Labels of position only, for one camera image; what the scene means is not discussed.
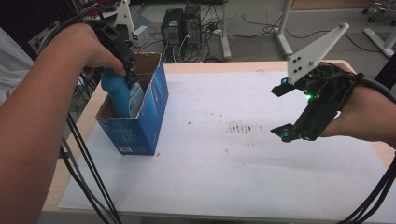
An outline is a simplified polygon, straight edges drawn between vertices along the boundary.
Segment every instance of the white bracket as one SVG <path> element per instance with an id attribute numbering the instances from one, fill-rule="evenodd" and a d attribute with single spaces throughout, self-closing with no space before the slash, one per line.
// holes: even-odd
<path id="1" fill-rule="evenodd" d="M 347 23 L 341 23 L 323 37 L 291 55 L 288 59 L 289 84 L 294 85 L 296 81 L 317 67 L 348 28 Z"/>
<path id="2" fill-rule="evenodd" d="M 376 46 L 382 50 L 382 52 L 388 57 L 391 58 L 394 54 L 392 49 L 393 45 L 396 43 L 396 28 L 393 29 L 392 33 L 388 36 L 388 38 L 383 41 L 372 29 L 365 28 L 363 30 L 365 34 L 376 44 Z"/>
<path id="3" fill-rule="evenodd" d="M 121 0 L 118 8 L 118 14 L 114 26 L 126 25 L 128 27 L 129 39 L 133 40 L 134 22 L 132 21 L 131 11 L 129 10 L 129 0 Z"/>

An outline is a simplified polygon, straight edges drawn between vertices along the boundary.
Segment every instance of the blue box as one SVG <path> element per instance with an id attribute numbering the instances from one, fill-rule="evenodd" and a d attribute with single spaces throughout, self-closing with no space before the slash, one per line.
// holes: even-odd
<path id="1" fill-rule="evenodd" d="M 160 53 L 136 54 L 136 73 L 145 98 L 135 119 L 117 118 L 109 95 L 96 120 L 122 155 L 154 155 L 168 99 Z"/>

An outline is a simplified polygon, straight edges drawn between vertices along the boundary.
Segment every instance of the black cable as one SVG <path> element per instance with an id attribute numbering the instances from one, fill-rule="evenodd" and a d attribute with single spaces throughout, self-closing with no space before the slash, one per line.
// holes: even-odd
<path id="1" fill-rule="evenodd" d="M 215 9 L 215 15 L 218 18 L 218 22 L 221 22 L 221 19 L 219 18 L 218 12 L 216 11 L 215 5 L 213 5 L 213 9 Z"/>
<path id="2" fill-rule="evenodd" d="M 114 217 L 112 216 L 112 214 L 108 211 L 108 209 L 106 209 L 106 208 L 102 205 L 102 203 L 101 203 L 101 202 L 93 195 L 93 193 L 91 192 L 90 188 L 89 188 L 88 185 L 87 185 L 87 182 L 86 182 L 85 179 L 84 179 L 84 176 L 82 175 L 81 171 L 79 170 L 79 167 L 78 167 L 78 164 L 77 164 L 77 162 L 76 162 L 76 159 L 75 159 L 75 157 L 73 156 L 73 152 L 72 152 L 72 150 L 70 149 L 70 146 L 67 144 L 67 141 L 66 141 L 66 139 L 65 139 L 64 137 L 63 137 L 62 141 L 63 141 L 63 147 L 66 148 L 66 153 L 68 153 L 68 155 L 67 155 L 68 157 L 66 157 L 66 158 L 69 158 L 70 161 L 72 162 L 72 164 L 74 165 L 74 168 L 75 168 L 75 170 L 76 170 L 76 174 L 77 174 L 77 176 L 78 176 L 78 181 L 81 182 L 81 184 L 82 184 L 82 185 L 84 186 L 84 188 L 87 190 L 89 196 L 96 202 L 96 204 L 98 204 L 98 205 L 108 214 L 108 216 L 111 217 L 112 220 L 116 223 L 115 218 L 114 218 Z"/>
<path id="3" fill-rule="evenodd" d="M 93 207 L 93 209 L 95 210 L 96 214 L 99 216 L 99 218 L 102 219 L 102 221 L 106 224 L 109 224 L 109 222 L 107 221 L 107 219 L 103 216 L 102 212 L 99 210 L 99 208 L 96 206 L 96 203 L 93 201 L 93 199 L 90 197 L 90 194 L 88 193 L 88 191 L 84 188 L 84 186 L 82 185 L 81 181 L 79 180 L 79 178 L 77 177 L 75 171 L 73 170 L 72 166 L 70 165 L 69 160 L 67 159 L 67 155 L 64 152 L 64 148 L 61 147 L 61 156 L 64 159 L 64 164 L 66 165 L 67 170 L 69 171 L 70 175 L 73 176 L 73 178 L 76 180 L 76 183 L 80 186 L 80 188 L 82 189 L 82 191 L 84 192 L 86 198 L 88 199 L 88 201 L 90 202 L 91 206 Z"/>
<path id="4" fill-rule="evenodd" d="M 111 200 L 111 198 L 110 198 L 110 196 L 109 196 L 109 194 L 107 192 L 105 184 L 103 183 L 102 178 L 101 178 L 101 176 L 99 175 L 99 173 L 98 173 L 98 171 L 96 169 L 96 166 L 95 166 L 95 164 L 94 164 L 94 162 L 92 160 L 90 152 L 87 149 L 87 146 L 85 145 L 84 140 L 83 140 L 81 134 L 79 133 L 78 127 L 77 127 L 76 123 L 73 121 L 73 118 L 72 118 L 70 113 L 68 113 L 68 115 L 67 115 L 66 122 L 69 125 L 71 133 L 73 134 L 73 136 L 76 139 L 76 142 L 77 142 L 78 147 L 79 147 L 79 149 L 81 151 L 81 154 L 83 155 L 85 161 L 87 162 L 88 167 L 90 168 L 90 171 L 92 173 L 92 176 L 93 176 L 96 184 L 99 187 L 99 190 L 101 191 L 102 195 L 104 196 L 104 199 L 106 201 L 107 206 L 110 209 L 110 212 L 113 214 L 114 218 L 119 223 L 121 223 L 119 214 L 118 214 L 118 212 L 117 212 L 117 210 L 116 210 L 116 208 L 114 206 L 114 203 L 112 202 L 112 200 Z"/>
<path id="5" fill-rule="evenodd" d="M 150 46 L 150 45 L 153 45 L 153 44 L 156 44 L 156 43 L 159 43 L 159 42 L 163 42 L 163 41 L 162 41 L 162 40 L 157 40 L 157 41 L 151 42 L 151 43 L 149 43 L 149 44 L 146 44 L 146 45 L 142 46 L 142 47 L 137 51 L 137 53 L 140 52 L 142 49 L 145 49 L 146 47 L 148 47 L 148 46 Z"/>
<path id="6" fill-rule="evenodd" d="M 209 13 L 210 8 L 212 7 L 212 5 L 209 5 L 208 10 L 206 12 L 206 14 L 201 18 L 201 22 L 204 21 L 205 17 L 207 16 L 207 14 Z"/>
<path id="7" fill-rule="evenodd" d="M 329 33 L 329 32 L 330 32 L 330 31 L 315 31 L 314 33 L 312 33 L 312 34 L 310 34 L 310 35 L 306 35 L 306 36 L 297 36 L 297 35 L 292 34 L 288 29 L 285 28 L 285 30 L 286 30 L 291 36 L 293 36 L 293 37 L 295 37 L 295 38 L 299 38 L 299 39 L 308 38 L 309 36 L 314 35 L 314 34 L 318 34 L 318 33 Z M 348 36 L 348 35 L 343 35 L 343 36 L 346 37 L 346 38 L 347 38 L 355 47 L 357 47 L 358 49 L 362 49 L 362 50 L 369 51 L 369 52 L 372 52 L 372 53 L 381 52 L 381 51 L 379 51 L 379 50 L 371 50 L 371 49 L 362 48 L 361 46 L 359 46 L 358 44 L 356 44 L 355 41 L 353 41 L 353 39 L 352 39 L 350 36 Z"/>
<path id="8" fill-rule="evenodd" d="M 89 13 L 91 13 L 93 11 L 98 12 L 98 15 L 99 15 L 101 21 L 105 20 L 102 12 L 96 7 L 91 7 L 87 10 L 84 10 L 78 16 L 70 18 L 69 20 L 65 21 L 64 23 L 60 24 L 55 29 L 53 29 L 53 31 L 50 32 L 48 35 L 44 36 L 42 42 L 40 43 L 40 46 L 38 47 L 38 52 L 41 52 L 41 50 L 43 50 L 43 48 L 46 47 L 50 43 L 50 41 L 53 39 L 53 37 L 55 37 L 57 34 L 59 34 L 59 32 L 61 32 L 64 28 L 66 28 L 78 21 L 82 21 L 82 18 L 84 18 L 86 15 L 88 15 Z"/>
<path id="9" fill-rule="evenodd" d="M 328 65 L 337 67 L 335 64 L 326 63 Z M 347 78 L 354 81 L 354 85 L 352 88 L 356 87 L 357 85 L 363 85 L 365 87 L 371 88 L 375 91 L 378 91 L 389 100 L 391 100 L 394 104 L 396 104 L 396 96 L 391 92 L 387 87 L 383 86 L 381 83 L 364 78 L 363 74 L 351 75 L 351 73 L 342 74 L 336 78 Z M 338 222 L 339 224 L 360 224 L 367 220 L 376 210 L 380 207 L 382 202 L 384 202 L 391 185 L 396 177 L 396 157 L 393 158 L 393 161 L 388 168 L 388 170 L 384 173 L 381 177 L 373 191 L 370 195 L 364 200 L 364 202 L 345 220 Z"/>
<path id="10" fill-rule="evenodd" d="M 263 33 L 262 34 L 257 34 L 257 35 L 233 35 L 234 37 L 243 37 L 243 38 L 251 38 L 251 37 L 256 37 L 256 36 L 260 36 L 260 35 L 269 35 L 269 34 L 273 34 L 273 30 L 277 27 L 276 24 L 280 21 L 280 19 L 282 18 L 282 16 L 280 16 L 279 18 L 277 18 L 276 22 L 274 25 L 272 24 L 268 24 L 268 18 L 267 18 L 267 23 L 259 23 L 259 22 L 253 22 L 253 21 L 248 21 L 245 18 L 245 15 L 242 15 L 242 19 L 244 21 L 246 21 L 247 23 L 250 24 L 254 24 L 254 25 L 263 25 L 264 27 L 262 28 Z"/>
<path id="11" fill-rule="evenodd" d="M 347 223 L 357 224 L 367 220 L 379 208 L 382 202 L 384 202 L 389 192 L 389 189 L 395 179 L 395 176 L 396 176 L 396 157 L 393 159 L 392 164 L 390 165 L 388 170 L 384 173 L 383 177 L 375 186 L 375 189 L 372 191 L 369 197 L 367 197 L 367 199 L 349 217 L 339 222 L 339 224 L 347 224 Z M 380 192 L 381 195 L 377 199 L 372 209 L 366 215 L 363 216 L 364 212 L 370 207 L 371 203 L 374 201 L 374 199 L 378 196 Z"/>
<path id="12" fill-rule="evenodd" d="M 294 1 L 291 3 L 290 8 L 294 5 L 295 2 L 296 2 L 296 0 L 294 0 Z"/>

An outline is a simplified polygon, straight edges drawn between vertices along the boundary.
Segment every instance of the white shirt sleeve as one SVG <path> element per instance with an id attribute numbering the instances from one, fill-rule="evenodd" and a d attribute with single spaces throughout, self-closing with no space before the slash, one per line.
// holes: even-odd
<path id="1" fill-rule="evenodd" d="M 33 60 L 0 27 L 0 105 L 26 76 Z"/>

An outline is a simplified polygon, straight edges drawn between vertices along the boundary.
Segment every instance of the metal stand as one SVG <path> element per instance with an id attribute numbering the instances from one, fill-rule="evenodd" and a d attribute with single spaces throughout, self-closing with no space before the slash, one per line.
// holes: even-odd
<path id="1" fill-rule="evenodd" d="M 230 44 L 228 42 L 228 37 L 227 37 L 228 2 L 229 0 L 223 1 L 223 28 L 221 34 L 221 45 L 223 49 L 224 59 L 226 60 L 231 58 Z M 290 6 L 291 6 L 291 0 L 285 0 L 280 26 L 279 28 L 275 28 L 275 36 L 279 41 L 280 45 L 282 46 L 285 59 L 288 59 L 289 56 L 293 54 L 293 51 L 291 50 L 290 45 L 286 40 L 286 37 L 283 35 L 283 32 L 285 31 L 286 21 L 288 19 L 288 15 L 290 11 Z"/>
<path id="2" fill-rule="evenodd" d="M 118 14 L 114 25 L 126 25 L 128 27 L 129 39 L 133 40 L 134 22 L 132 21 L 131 11 L 129 10 L 129 0 L 122 0 L 118 9 Z"/>
<path id="3" fill-rule="evenodd" d="M 392 33 L 388 36 L 388 38 L 383 41 L 379 36 L 371 29 L 365 28 L 363 30 L 365 34 L 376 44 L 376 46 L 384 52 L 384 54 L 390 58 L 394 54 L 392 46 L 396 43 L 396 27 L 393 28 Z"/>

